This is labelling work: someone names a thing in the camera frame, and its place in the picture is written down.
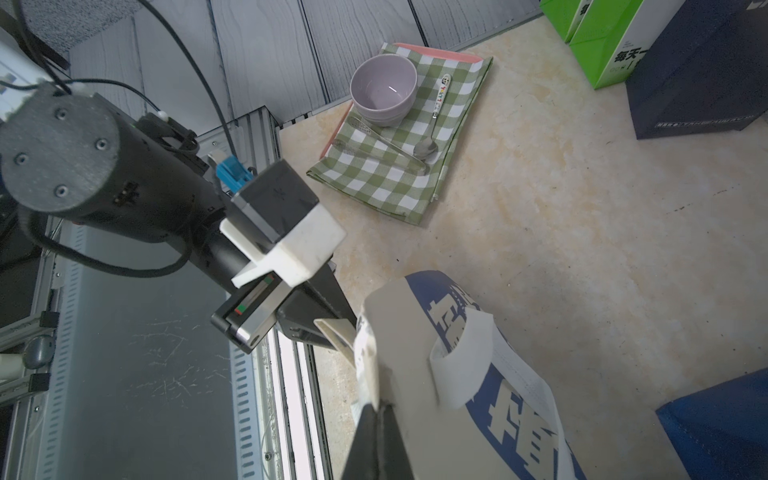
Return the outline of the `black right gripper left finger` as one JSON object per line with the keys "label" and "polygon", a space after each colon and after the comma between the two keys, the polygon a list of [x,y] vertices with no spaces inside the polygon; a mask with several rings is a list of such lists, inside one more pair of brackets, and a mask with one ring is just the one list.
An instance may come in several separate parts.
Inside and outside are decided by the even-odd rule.
{"label": "black right gripper left finger", "polygon": [[342,472],[342,480],[378,478],[378,414],[372,404],[361,411],[357,429]]}

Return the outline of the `blue white takeout bag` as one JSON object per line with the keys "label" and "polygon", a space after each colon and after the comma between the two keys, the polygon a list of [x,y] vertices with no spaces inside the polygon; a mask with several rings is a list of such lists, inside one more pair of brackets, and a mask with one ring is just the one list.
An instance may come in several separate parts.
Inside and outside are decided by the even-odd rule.
{"label": "blue white takeout bag", "polygon": [[364,301],[356,326],[316,326],[352,365],[362,408],[391,404],[415,479],[581,479],[549,385],[446,274]]}

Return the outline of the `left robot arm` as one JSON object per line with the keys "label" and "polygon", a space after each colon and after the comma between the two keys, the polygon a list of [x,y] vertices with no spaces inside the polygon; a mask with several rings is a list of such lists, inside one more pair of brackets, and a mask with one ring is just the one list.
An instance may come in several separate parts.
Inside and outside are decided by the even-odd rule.
{"label": "left robot arm", "polygon": [[[194,133],[173,119],[134,120],[97,94],[44,83],[3,116],[1,177],[23,232],[44,249],[131,278],[194,265],[227,292],[211,321],[245,352],[273,328],[336,348],[333,330],[356,326],[331,267],[344,229],[284,160],[255,174],[220,151],[201,158]],[[50,216],[165,243],[179,258],[111,265],[48,237]]]}

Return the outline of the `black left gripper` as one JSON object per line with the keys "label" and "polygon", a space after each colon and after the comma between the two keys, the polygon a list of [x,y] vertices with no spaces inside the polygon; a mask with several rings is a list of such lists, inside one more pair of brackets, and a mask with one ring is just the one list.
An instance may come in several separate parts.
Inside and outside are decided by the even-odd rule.
{"label": "black left gripper", "polygon": [[316,319],[343,319],[353,327],[357,323],[329,263],[296,288],[275,273],[265,274],[238,289],[211,315],[214,327],[248,354],[273,328],[292,341],[334,350]]}

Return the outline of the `green white takeout bag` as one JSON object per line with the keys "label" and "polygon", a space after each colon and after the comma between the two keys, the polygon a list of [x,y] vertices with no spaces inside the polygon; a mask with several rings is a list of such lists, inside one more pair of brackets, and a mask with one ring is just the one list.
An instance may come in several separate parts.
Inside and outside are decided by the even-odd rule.
{"label": "green white takeout bag", "polygon": [[624,82],[683,5],[683,0],[597,0],[570,41],[597,90]]}
{"label": "green white takeout bag", "polygon": [[592,0],[542,0],[540,9],[562,40],[569,43],[591,4]]}

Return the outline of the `dark navy takeaway bag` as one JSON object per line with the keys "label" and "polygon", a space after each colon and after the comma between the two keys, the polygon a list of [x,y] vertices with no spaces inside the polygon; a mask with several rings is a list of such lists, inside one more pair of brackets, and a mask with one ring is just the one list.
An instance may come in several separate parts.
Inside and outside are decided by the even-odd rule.
{"label": "dark navy takeaway bag", "polygon": [[767,111],[766,2],[684,2],[625,86],[639,140],[746,128]]}

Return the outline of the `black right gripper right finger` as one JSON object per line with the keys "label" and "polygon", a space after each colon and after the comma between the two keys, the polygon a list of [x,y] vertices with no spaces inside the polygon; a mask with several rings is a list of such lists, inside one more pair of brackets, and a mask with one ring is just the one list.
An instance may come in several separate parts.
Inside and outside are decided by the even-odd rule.
{"label": "black right gripper right finger", "polygon": [[381,480],[415,479],[391,404],[383,404],[378,412],[377,478]]}

